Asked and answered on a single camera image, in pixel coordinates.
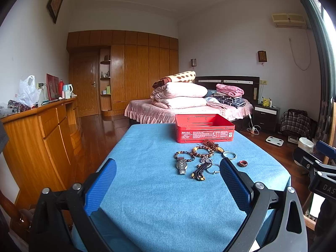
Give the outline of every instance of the nightstand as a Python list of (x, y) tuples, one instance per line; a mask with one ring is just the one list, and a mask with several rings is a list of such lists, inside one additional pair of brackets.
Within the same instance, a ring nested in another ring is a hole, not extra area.
[(263, 131), (275, 132), (279, 114), (280, 108), (256, 105), (253, 111), (253, 125), (260, 126)]

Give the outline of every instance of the wristwatch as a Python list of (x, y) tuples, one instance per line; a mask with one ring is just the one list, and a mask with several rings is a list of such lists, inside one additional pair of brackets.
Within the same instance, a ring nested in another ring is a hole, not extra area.
[(185, 171), (186, 171), (188, 165), (187, 165), (187, 162), (184, 161), (183, 157), (178, 157), (177, 158), (176, 167), (179, 170), (180, 174), (185, 174)]

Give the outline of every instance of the red box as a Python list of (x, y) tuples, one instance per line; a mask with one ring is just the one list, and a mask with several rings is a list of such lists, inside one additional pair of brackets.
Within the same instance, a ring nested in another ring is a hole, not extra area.
[(235, 132), (235, 125), (219, 114), (177, 114), (175, 122), (178, 143), (232, 141)]

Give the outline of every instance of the yellow plush toy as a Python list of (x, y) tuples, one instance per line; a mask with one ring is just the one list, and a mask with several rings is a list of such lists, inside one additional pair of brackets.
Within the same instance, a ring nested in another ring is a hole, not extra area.
[(262, 97), (262, 99), (263, 99), (263, 106), (264, 107), (269, 107), (269, 101), (270, 101), (270, 99), (269, 98), (264, 98), (264, 97)]

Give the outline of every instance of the white wall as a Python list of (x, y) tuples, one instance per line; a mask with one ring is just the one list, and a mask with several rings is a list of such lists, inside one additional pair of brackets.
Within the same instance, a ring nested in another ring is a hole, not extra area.
[[(320, 67), (312, 31), (311, 65), (301, 71), (293, 61), (288, 38), (298, 65), (309, 63), (306, 31), (276, 28), (272, 13), (306, 16), (300, 0), (229, 0), (179, 22), (179, 70), (190, 70), (197, 59), (197, 75), (248, 75), (267, 80), (263, 97), (271, 98), (281, 113), (302, 109), (318, 120)], [(257, 51), (265, 50), (268, 62), (257, 62)]]
[(127, 9), (74, 11), (70, 32), (84, 30), (129, 30), (177, 38), (177, 22), (165, 16)]
[[(0, 27), (0, 102), (13, 99), (19, 80), (28, 75), (35, 75), (36, 82), (46, 83), (46, 73), (68, 81), (70, 0), (63, 0), (56, 24), (46, 9), (47, 3), (48, 0), (17, 0)], [(0, 189), (15, 201), (19, 188), (3, 154)]]

